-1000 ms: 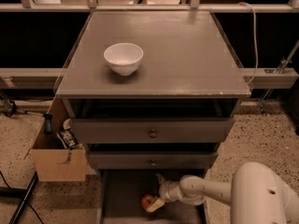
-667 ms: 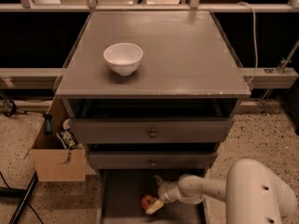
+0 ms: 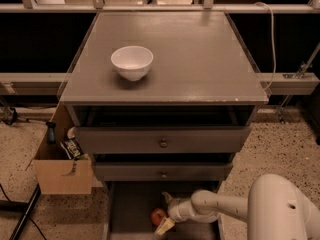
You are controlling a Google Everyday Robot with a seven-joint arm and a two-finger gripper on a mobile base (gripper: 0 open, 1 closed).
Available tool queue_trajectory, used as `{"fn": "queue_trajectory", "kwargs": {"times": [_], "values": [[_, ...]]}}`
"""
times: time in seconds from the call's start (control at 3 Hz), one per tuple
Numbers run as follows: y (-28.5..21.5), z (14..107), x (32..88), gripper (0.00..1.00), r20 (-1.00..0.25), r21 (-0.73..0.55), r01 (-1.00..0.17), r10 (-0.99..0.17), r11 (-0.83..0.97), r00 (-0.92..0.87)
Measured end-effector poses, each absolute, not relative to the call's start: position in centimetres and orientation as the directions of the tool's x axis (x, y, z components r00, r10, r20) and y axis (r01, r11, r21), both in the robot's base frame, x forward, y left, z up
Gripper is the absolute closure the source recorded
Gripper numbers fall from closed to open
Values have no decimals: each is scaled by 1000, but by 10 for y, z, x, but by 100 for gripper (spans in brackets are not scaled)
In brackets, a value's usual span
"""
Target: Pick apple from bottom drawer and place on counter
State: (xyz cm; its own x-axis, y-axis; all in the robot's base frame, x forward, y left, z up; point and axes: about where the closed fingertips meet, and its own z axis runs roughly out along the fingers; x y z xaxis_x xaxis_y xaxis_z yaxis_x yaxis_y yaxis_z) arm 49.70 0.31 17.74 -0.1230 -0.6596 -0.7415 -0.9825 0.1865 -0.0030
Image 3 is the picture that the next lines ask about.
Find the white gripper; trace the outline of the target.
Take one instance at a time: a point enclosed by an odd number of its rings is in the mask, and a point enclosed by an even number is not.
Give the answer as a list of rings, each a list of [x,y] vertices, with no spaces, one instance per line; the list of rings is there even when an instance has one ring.
[[[190,198],[174,198],[171,194],[164,191],[162,195],[168,205],[169,217],[164,217],[155,233],[159,236],[164,235],[167,231],[175,226],[175,222],[184,222],[192,218],[194,209]]]

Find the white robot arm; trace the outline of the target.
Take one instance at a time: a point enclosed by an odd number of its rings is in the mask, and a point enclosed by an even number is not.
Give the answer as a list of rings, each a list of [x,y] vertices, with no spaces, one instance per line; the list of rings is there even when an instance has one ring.
[[[289,180],[275,174],[257,178],[249,196],[220,195],[197,190],[189,198],[163,194],[168,209],[154,210],[155,233],[163,235],[177,223],[192,220],[211,223],[221,214],[247,224],[248,240],[317,240],[320,210]]]

